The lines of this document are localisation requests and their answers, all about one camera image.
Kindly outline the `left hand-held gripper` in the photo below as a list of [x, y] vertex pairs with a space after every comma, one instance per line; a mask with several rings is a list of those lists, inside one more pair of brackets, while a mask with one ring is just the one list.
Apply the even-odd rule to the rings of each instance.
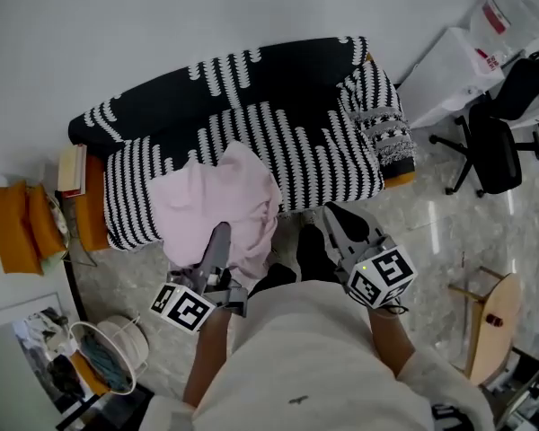
[[226, 268], [231, 226], [219, 223], [210, 236], [202, 261], [169, 271], [158, 287], [149, 312], [186, 333], [196, 333], [216, 309], [246, 315], [248, 290]]

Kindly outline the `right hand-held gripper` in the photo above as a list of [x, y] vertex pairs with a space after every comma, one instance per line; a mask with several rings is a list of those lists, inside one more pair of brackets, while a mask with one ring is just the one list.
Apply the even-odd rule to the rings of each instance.
[[338, 279], [357, 303], [371, 309], [393, 304], [418, 276], [405, 248], [363, 207], [327, 203], [323, 220], [340, 253]]

